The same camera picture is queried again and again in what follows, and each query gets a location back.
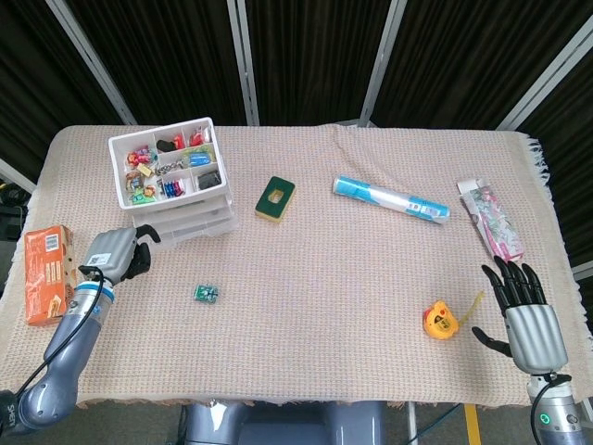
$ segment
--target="robotic arm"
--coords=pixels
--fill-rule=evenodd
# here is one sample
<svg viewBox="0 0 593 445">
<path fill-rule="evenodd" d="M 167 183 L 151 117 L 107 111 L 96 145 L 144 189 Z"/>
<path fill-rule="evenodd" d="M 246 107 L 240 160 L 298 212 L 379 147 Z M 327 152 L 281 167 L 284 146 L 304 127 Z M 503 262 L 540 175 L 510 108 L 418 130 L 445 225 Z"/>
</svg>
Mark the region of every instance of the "robotic arm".
<svg viewBox="0 0 593 445">
<path fill-rule="evenodd" d="M 556 312 L 546 302 L 536 273 L 527 264 L 495 257 L 504 280 L 488 266 L 482 270 L 490 280 L 505 319 L 509 343 L 487 336 L 477 326 L 473 334 L 488 348 L 512 357 L 531 376 L 527 393 L 532 402 L 531 429 L 541 445 L 586 445 L 574 405 L 569 375 L 557 374 L 568 356 Z"/>
<path fill-rule="evenodd" d="M 87 281 L 77 286 L 68 309 L 44 354 L 44 362 L 13 394 L 0 391 L 0 436 L 47 428 L 76 406 L 78 379 L 107 318 L 113 286 L 150 269 L 150 251 L 138 238 L 160 238 L 149 225 L 99 234 L 79 268 Z M 45 375 L 31 381 L 47 366 Z"/>
</svg>

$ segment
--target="black backdrop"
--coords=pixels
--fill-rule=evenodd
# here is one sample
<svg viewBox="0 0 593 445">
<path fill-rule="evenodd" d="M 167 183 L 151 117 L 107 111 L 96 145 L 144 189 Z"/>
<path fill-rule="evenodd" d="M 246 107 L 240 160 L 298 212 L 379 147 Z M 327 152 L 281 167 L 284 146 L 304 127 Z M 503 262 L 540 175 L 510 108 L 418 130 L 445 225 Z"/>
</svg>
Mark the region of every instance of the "black backdrop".
<svg viewBox="0 0 593 445">
<path fill-rule="evenodd" d="M 592 13 L 575 0 L 411 0 L 371 119 L 494 130 Z"/>
<path fill-rule="evenodd" d="M 545 148 L 549 188 L 573 266 L 593 260 L 593 51 L 519 128 Z"/>
<path fill-rule="evenodd" d="M 360 116 L 389 0 L 247 0 L 261 125 Z"/>
<path fill-rule="evenodd" d="M 73 124 L 121 123 L 44 0 L 0 2 L 0 157 L 34 182 Z"/>
<path fill-rule="evenodd" d="M 246 124 L 226 2 L 68 3 L 138 123 Z"/>
</svg>

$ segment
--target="sponge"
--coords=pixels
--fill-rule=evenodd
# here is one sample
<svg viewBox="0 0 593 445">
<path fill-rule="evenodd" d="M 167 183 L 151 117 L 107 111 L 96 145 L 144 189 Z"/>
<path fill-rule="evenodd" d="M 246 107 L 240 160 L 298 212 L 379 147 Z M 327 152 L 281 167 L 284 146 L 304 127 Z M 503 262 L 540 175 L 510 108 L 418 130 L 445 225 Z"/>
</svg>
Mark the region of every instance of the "sponge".
<svg viewBox="0 0 593 445">
<path fill-rule="evenodd" d="M 259 198 L 256 215 L 279 223 L 284 217 L 284 212 L 290 204 L 294 192 L 295 185 L 293 183 L 278 176 L 272 176 Z"/>
</svg>

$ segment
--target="beige tablecloth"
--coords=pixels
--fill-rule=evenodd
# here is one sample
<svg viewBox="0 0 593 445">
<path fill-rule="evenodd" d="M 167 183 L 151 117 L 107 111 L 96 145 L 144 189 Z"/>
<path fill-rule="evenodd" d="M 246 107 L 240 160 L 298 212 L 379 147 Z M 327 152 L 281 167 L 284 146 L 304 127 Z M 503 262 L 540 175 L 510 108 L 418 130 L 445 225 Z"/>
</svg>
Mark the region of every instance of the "beige tablecloth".
<svg viewBox="0 0 593 445">
<path fill-rule="evenodd" d="M 79 126 L 52 143 L 26 230 L 66 224 L 80 261 L 96 234 L 131 225 L 116 198 L 107 139 L 141 127 Z M 482 263 L 492 265 L 456 182 L 486 178 L 559 315 L 578 400 L 593 395 L 584 310 L 528 138 L 520 133 L 217 128 L 240 227 L 157 252 L 116 302 L 80 379 L 79 401 L 144 399 L 528 403 L 522 374 L 483 347 L 505 329 Z M 332 193 L 343 173 L 451 207 L 428 223 Z M 280 224 L 254 214 L 271 176 L 296 184 Z M 0 300 L 0 388 L 17 389 L 55 327 L 23 321 L 22 243 Z M 192 300 L 220 287 L 215 305 Z M 461 316 L 451 340 L 423 332 L 436 299 Z"/>
</svg>

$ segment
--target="toothpaste tube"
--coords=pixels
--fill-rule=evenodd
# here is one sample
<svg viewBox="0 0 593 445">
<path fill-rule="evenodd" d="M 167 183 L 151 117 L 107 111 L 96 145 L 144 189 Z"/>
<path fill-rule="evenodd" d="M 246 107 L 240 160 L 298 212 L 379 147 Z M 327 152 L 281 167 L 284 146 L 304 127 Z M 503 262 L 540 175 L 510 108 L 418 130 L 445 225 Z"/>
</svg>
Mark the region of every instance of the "toothpaste tube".
<svg viewBox="0 0 593 445">
<path fill-rule="evenodd" d="M 448 207 L 442 204 L 366 184 L 346 176 L 335 178 L 334 193 L 345 197 L 353 197 L 376 206 L 401 211 L 434 223 L 442 224 L 449 217 Z"/>
</svg>

